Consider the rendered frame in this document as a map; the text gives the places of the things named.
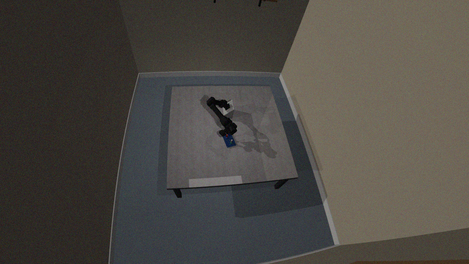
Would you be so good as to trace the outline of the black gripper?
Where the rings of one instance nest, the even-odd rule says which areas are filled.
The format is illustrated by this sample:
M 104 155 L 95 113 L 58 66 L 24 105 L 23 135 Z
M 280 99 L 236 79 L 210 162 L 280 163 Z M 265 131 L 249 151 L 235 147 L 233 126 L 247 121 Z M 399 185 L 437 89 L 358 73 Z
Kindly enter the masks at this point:
M 233 122 L 233 125 L 237 128 L 237 125 Z M 219 133 L 221 134 L 221 136 L 225 136 L 226 134 L 229 134 L 227 131 L 228 131 L 229 128 L 225 128 L 224 130 L 220 130 Z

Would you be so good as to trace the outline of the blue circuit board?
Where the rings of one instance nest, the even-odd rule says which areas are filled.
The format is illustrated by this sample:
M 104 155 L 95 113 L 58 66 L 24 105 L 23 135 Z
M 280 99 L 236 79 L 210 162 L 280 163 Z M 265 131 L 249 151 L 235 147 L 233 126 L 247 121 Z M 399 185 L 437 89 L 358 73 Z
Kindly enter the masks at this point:
M 225 144 L 226 144 L 227 148 L 236 145 L 236 143 L 233 139 L 233 136 L 230 133 L 223 136 L 223 138 L 224 138 L 224 141 L 225 141 Z

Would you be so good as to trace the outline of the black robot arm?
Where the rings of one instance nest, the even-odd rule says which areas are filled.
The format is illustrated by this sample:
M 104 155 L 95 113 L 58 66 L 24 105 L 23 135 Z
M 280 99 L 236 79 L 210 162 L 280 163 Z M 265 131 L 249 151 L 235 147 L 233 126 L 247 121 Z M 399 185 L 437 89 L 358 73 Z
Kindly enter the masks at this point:
M 215 114 L 218 116 L 221 124 L 226 129 L 229 128 L 227 132 L 230 133 L 231 135 L 236 133 L 237 132 L 236 127 L 233 125 L 231 119 L 224 116 L 216 107 L 216 105 L 218 105 L 219 107 L 221 108 L 224 107 L 225 110 L 228 110 L 230 108 L 229 103 L 227 103 L 226 100 L 218 101 L 214 97 L 210 97 L 209 100 L 207 100 L 206 102 L 207 102 L 207 105 L 210 107 L 210 109 L 212 109 L 213 112 L 215 112 Z

